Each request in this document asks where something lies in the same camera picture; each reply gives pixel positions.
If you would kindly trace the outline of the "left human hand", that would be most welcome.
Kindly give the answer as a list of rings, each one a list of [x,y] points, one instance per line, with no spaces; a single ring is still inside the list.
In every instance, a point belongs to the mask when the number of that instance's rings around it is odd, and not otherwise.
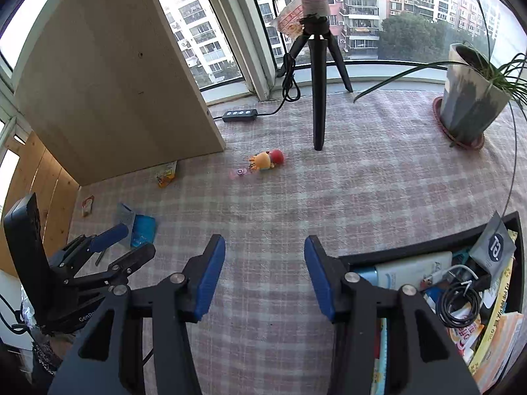
[[[48,389],[66,354],[75,341],[75,334],[37,335],[32,343],[33,369],[31,380],[36,387]]]

